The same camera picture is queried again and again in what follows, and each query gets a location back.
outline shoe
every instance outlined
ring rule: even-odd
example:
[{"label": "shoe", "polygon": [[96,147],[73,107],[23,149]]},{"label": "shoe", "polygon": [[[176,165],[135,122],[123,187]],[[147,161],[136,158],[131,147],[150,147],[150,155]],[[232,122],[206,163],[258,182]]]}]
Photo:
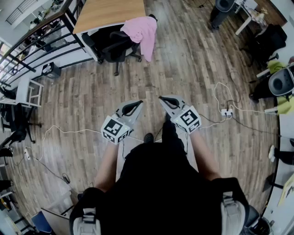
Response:
[{"label": "shoe", "polygon": [[144,143],[149,144],[149,143],[154,143],[154,136],[151,133],[148,133],[144,137]]},{"label": "shoe", "polygon": [[170,115],[168,113],[165,114],[165,121],[170,121]]},{"label": "shoe", "polygon": [[259,103],[259,100],[255,100],[253,94],[249,95],[249,99],[252,100],[255,104]]},{"label": "shoe", "polygon": [[268,158],[271,160],[271,162],[275,161],[275,146],[272,145],[270,148],[270,151],[268,153]]}]

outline black shoe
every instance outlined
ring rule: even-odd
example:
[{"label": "black shoe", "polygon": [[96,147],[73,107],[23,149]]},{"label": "black shoe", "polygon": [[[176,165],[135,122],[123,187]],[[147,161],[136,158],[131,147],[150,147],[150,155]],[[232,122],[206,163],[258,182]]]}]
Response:
[{"label": "black shoe", "polygon": [[151,133],[148,133],[144,137],[144,143],[149,144],[149,143],[154,143],[154,136]]},{"label": "black shoe", "polygon": [[249,95],[249,99],[252,100],[255,104],[259,103],[259,100],[255,100],[253,94]]},{"label": "black shoe", "polygon": [[170,115],[168,113],[165,114],[165,121],[170,121]]}]

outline power strip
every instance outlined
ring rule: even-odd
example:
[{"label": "power strip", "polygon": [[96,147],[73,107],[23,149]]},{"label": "power strip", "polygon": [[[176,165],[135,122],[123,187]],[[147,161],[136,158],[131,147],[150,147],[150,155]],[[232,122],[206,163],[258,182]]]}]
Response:
[{"label": "power strip", "polygon": [[231,108],[229,108],[229,110],[225,108],[221,110],[221,115],[224,117],[230,118],[232,114],[233,114],[233,110]]},{"label": "power strip", "polygon": [[28,153],[27,148],[24,148],[24,155],[25,155],[25,157],[26,157],[27,160],[30,160],[31,159],[31,157],[30,157],[30,155]]}]

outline trash can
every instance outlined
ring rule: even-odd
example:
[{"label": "trash can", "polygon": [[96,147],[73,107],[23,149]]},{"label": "trash can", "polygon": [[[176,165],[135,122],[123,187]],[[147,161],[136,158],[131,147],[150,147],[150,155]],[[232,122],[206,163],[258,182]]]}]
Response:
[{"label": "trash can", "polygon": [[47,76],[52,79],[57,79],[61,75],[61,69],[51,62],[49,64],[45,64],[42,68],[42,76]]}]

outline wooden floor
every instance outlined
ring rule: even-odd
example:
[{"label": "wooden floor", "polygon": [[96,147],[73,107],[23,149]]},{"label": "wooden floor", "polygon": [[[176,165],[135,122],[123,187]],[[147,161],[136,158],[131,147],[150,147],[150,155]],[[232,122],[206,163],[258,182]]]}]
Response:
[{"label": "wooden floor", "polygon": [[[273,107],[273,100],[266,100],[266,104],[264,101],[254,104],[249,100],[248,94],[254,84],[245,81],[255,79],[258,71],[255,65],[253,68],[246,66],[249,57],[238,50],[246,42],[247,31],[237,37],[234,32],[242,23],[232,16],[218,32],[212,33],[207,27],[213,7],[211,2],[209,0],[204,8],[198,9],[181,0],[146,0],[147,14],[153,13],[158,18],[156,45],[150,63],[145,59],[139,63],[130,57],[121,63],[120,75],[114,77],[114,64],[99,65],[90,61],[63,69],[61,78],[53,84],[48,78],[39,79],[44,84],[42,108],[32,119],[43,127],[32,127],[36,144],[31,144],[28,137],[22,143],[13,144],[15,163],[21,161],[25,145],[32,147],[34,157],[41,157],[42,140],[52,125],[63,131],[100,130],[105,117],[111,115],[119,103],[131,99],[144,100],[145,106],[132,134],[141,140],[148,132],[156,134],[163,124],[160,95],[181,95],[200,114],[214,122],[223,120],[213,97],[217,82],[226,84],[236,101],[239,90],[241,100],[237,106],[242,109],[263,111]],[[231,99],[223,86],[217,87],[216,96],[220,108],[225,108],[226,101]],[[275,115],[235,110],[234,117],[247,126],[277,133]],[[203,126],[212,124],[205,118],[202,122]],[[271,145],[277,144],[277,137],[243,127],[233,119],[202,129],[201,133],[215,155],[221,175],[237,177],[249,203],[261,212],[269,193],[262,193],[263,183],[274,171],[267,153]],[[180,137],[186,145],[186,135]],[[66,173],[73,190],[81,192],[92,185],[106,143],[97,133],[63,134],[53,127],[44,141],[41,162],[59,176]],[[126,139],[123,153],[120,145],[118,174],[124,162],[122,154],[126,156],[138,144],[139,141]],[[196,167],[190,143],[188,159]],[[11,158],[7,160],[10,164],[6,167],[7,174],[14,181],[13,190],[26,218],[70,189],[36,160],[23,160],[18,167]]]}]

